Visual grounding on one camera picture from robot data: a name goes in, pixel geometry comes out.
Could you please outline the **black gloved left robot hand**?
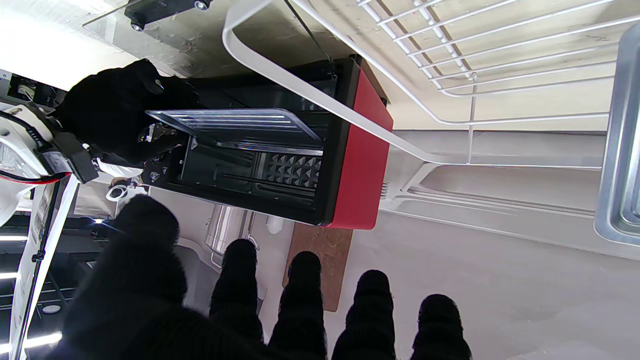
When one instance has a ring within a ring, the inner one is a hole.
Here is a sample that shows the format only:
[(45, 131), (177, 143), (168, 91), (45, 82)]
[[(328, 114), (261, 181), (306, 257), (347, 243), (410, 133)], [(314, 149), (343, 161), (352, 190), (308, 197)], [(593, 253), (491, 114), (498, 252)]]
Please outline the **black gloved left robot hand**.
[[(258, 317), (258, 251), (231, 242), (208, 316), (183, 306), (185, 271), (175, 254), (179, 223), (162, 203), (138, 194), (78, 288), (48, 360), (326, 360), (322, 263), (300, 251), (288, 268), (278, 321), (265, 342)], [(387, 275), (362, 274), (332, 360), (397, 360), (394, 301)], [(423, 299), (410, 360), (472, 360), (450, 297)]]

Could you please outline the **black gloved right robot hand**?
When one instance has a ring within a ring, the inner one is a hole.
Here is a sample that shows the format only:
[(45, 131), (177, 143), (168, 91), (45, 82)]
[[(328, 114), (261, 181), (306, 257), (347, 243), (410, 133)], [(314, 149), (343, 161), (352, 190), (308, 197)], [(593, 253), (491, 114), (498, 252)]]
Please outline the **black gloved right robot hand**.
[(156, 110), (203, 109), (194, 87), (185, 79), (162, 76), (148, 59), (89, 75), (74, 85), (53, 112), (61, 127), (111, 162), (136, 167), (185, 143), (180, 134), (140, 141), (155, 123)]

